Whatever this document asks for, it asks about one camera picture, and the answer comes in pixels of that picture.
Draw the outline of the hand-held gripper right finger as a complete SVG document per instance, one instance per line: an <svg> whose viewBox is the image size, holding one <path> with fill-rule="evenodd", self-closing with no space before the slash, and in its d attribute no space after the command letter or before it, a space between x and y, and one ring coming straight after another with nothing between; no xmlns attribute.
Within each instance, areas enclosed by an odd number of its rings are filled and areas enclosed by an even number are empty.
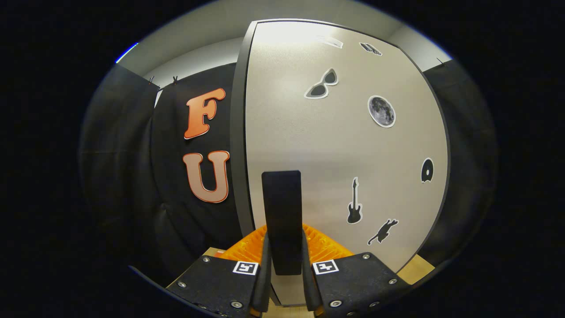
<svg viewBox="0 0 565 318"><path fill-rule="evenodd" d="M312 226L302 229L305 303L316 318L373 318L411 289L371 252L354 254Z"/></svg>

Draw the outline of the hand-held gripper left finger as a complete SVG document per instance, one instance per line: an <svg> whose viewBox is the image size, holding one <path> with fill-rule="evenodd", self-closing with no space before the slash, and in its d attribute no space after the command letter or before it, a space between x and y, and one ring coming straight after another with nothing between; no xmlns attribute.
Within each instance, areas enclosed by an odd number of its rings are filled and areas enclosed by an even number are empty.
<svg viewBox="0 0 565 318"><path fill-rule="evenodd" d="M260 318L270 284L270 240L262 226L226 251L198 258L167 292L206 317Z"/></svg>

